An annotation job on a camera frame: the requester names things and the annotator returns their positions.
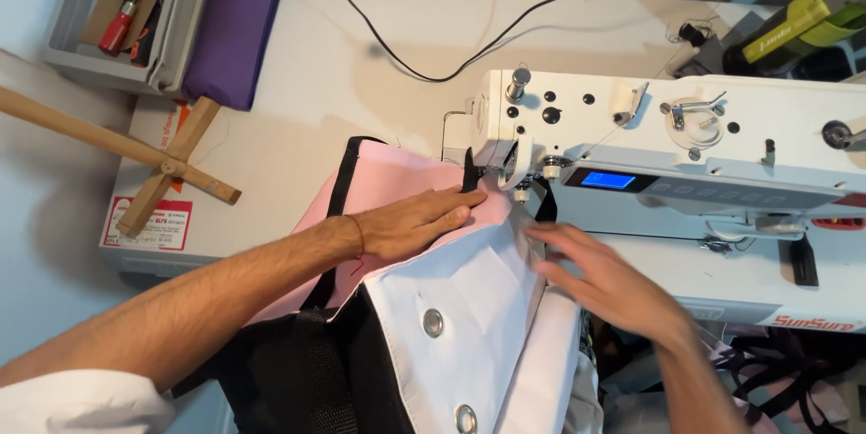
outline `label on box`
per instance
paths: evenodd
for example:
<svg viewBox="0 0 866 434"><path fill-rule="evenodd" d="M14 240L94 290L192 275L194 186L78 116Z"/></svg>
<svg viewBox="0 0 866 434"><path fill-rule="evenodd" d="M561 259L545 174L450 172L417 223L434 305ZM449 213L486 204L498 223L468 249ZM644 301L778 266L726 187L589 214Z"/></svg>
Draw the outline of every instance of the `label on box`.
<svg viewBox="0 0 866 434"><path fill-rule="evenodd" d="M105 246L129 248L156 248L183 251L186 244L186 231L189 229L189 215L192 214L191 201L162 201L153 211L145 228L135 238L124 236L117 230L120 217L129 208L133 197L114 197L111 207L111 220L108 222Z"/></svg>

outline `sewing machine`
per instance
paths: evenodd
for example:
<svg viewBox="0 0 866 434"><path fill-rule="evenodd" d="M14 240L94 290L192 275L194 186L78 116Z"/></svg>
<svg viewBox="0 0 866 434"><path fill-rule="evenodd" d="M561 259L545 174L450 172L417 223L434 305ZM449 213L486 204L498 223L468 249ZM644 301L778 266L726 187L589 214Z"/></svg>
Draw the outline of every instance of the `sewing machine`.
<svg viewBox="0 0 866 434"><path fill-rule="evenodd" d="M467 108L443 158L470 148L518 202L558 180L602 232L799 240L810 220L866 217L861 85L521 68L488 73Z"/></svg>

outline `power cord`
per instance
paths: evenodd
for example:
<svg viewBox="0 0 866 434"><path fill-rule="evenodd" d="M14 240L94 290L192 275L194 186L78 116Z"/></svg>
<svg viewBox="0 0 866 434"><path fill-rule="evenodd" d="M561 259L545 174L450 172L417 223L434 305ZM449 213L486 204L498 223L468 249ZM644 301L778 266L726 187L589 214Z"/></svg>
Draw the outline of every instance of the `power cord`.
<svg viewBox="0 0 866 434"><path fill-rule="evenodd" d="M521 14L520 16L517 17L517 19L514 20L514 22L512 24L508 25L508 28L505 28L505 30L503 32L499 33L499 36L494 38L493 41L491 41L490 43L486 44L484 46L484 48L481 49L481 51L477 52L475 55L470 57L469 60L466 60L465 62L463 62L463 65L460 65L460 67L457 68L457 70L453 74L449 75L448 77L443 77L443 78L428 77L424 74L418 73L415 69L406 65L405 62L403 62L402 60L400 60L399 57L396 56L396 53L394 53L393 50L391 50L391 48L388 46L388 44L385 43L384 40L382 40L382 37L379 36L378 32L376 31L376 29L373 26L373 22L371 22L370 19L367 18L367 15L364 14L364 12L361 11L361 9L358 8L358 6L356 6L355 3L352 2L352 0L347 0L347 1L349 1L349 4L352 5L352 8L355 8L355 11L357 11L358 14L361 15L361 18L364 18L364 21L367 23L367 27L370 28L371 32L373 32L373 36L376 37L376 40L379 42L380 45L382 45L382 48L384 48L385 52L388 52L388 54L391 55L397 61L397 63L401 64L403 67L405 67L406 70L415 74L417 77L426 80L427 82L448 82L450 79L457 77L457 75L459 75L461 72L463 72L463 69L465 69L467 66L469 66L472 62L478 60L493 45L496 45L496 43L498 43L500 40L502 40L502 37L504 37L509 31L511 31L512 28L514 28L518 23L520 23L521 20L526 18L526 16L528 14L530 14L532 11L535 11L538 8L541 8L542 6L545 6L547 4L554 2L555 0L543 0L542 2L534 5L532 8L525 10L523 12L523 14Z"/></svg>

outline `screwdriver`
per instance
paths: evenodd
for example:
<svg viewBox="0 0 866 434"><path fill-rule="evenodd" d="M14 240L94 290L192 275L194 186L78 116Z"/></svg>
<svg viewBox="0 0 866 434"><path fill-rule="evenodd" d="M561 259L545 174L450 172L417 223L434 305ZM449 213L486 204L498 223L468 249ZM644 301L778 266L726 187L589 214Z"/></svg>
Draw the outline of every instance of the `screwdriver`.
<svg viewBox="0 0 866 434"><path fill-rule="evenodd" d="M120 51L120 45L123 44L123 40L126 37L126 32L129 31L129 26L133 23L136 2L138 0L123 0L117 16L108 23L108 28L102 34L102 40L100 40L99 44L100 50L104 54L111 55L112 57L117 56Z"/></svg>

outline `pink fabric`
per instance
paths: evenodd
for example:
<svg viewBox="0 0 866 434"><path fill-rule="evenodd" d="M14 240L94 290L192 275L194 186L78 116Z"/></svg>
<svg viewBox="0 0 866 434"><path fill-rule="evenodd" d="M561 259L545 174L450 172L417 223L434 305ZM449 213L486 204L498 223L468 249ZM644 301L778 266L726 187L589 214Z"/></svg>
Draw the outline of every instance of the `pink fabric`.
<svg viewBox="0 0 866 434"><path fill-rule="evenodd" d="M319 194L315 196L291 234L309 229L326 218L336 179L337 172L334 172L322 185ZM463 169L454 163L430 160L387 144L365 140L359 148L358 163L345 199L343 213L357 214L415 196L428 189L448 189L460 185L462 181ZM430 249L455 240L472 230L504 222L510 210L507 196L495 185L483 179L479 181L478 187L488 193L488 199L472 209L470 220L462 228L442 236L431 245ZM352 272L358 268L358 261L352 260L337 267L334 293L327 304L328 307L342 305L366 274L393 264L370 254L364 255L363 258L364 265L354 274ZM316 277L276 300L262 309L247 324L276 319L297 311L318 281L319 278Z"/></svg>

